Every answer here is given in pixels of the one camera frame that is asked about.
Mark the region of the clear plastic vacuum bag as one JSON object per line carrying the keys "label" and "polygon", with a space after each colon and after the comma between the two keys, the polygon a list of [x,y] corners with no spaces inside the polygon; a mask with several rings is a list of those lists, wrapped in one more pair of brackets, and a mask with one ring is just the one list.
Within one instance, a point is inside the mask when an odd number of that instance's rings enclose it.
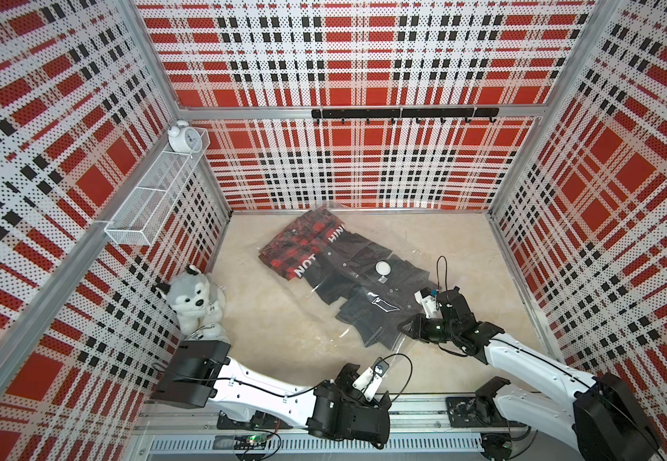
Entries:
{"label": "clear plastic vacuum bag", "polygon": [[259,261],[292,295],[302,314],[330,325],[381,355],[404,353],[404,334],[425,313],[423,299],[437,290],[429,270],[413,263],[416,250],[394,237],[397,249],[353,232],[329,207],[295,218],[258,250]]}

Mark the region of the red black plaid shirt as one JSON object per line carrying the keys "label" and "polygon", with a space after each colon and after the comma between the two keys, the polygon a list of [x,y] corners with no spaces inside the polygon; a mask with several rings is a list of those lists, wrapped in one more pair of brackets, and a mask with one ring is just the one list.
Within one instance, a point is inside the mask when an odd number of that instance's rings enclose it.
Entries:
{"label": "red black plaid shirt", "polygon": [[259,251],[258,258],[285,280],[301,279],[321,251],[345,230],[342,220],[326,207],[318,207],[279,232]]}

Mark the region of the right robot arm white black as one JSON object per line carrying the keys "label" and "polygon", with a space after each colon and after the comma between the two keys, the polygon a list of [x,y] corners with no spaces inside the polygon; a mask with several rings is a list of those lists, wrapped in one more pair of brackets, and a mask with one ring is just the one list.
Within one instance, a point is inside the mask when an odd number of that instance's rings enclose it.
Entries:
{"label": "right robot arm white black", "polygon": [[495,376],[476,392],[482,418],[529,426],[578,451],[586,460],[649,460],[662,444],[625,381],[594,376],[547,357],[490,322],[476,319],[458,288],[414,295],[422,312],[399,326],[404,335],[473,357],[531,386]]}

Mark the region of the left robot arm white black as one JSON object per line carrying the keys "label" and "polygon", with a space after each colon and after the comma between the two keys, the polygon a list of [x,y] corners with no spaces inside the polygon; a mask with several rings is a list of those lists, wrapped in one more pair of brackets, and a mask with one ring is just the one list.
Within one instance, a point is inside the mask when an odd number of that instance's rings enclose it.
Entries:
{"label": "left robot arm white black", "polygon": [[308,388],[252,371],[229,355],[219,340],[190,340],[179,345],[150,401],[181,409],[214,405],[228,419],[250,424],[264,414],[317,438],[359,440],[383,449],[390,436],[388,394],[376,399],[381,376],[346,364],[333,380]]}

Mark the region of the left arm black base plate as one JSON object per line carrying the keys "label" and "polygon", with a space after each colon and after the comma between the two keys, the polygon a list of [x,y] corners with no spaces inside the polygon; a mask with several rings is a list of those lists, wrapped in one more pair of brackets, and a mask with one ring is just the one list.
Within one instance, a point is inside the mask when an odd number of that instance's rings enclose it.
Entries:
{"label": "left arm black base plate", "polygon": [[221,430],[279,430],[291,429],[292,426],[274,415],[237,405],[219,412],[216,428]]}

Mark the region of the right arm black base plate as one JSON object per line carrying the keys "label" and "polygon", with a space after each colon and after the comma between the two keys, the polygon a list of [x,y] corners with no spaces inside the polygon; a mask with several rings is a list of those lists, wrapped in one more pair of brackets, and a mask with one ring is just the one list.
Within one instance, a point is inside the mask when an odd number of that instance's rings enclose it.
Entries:
{"label": "right arm black base plate", "polygon": [[457,396],[446,399],[447,416],[452,428],[525,429],[526,425],[508,422],[495,411],[488,412],[476,396]]}

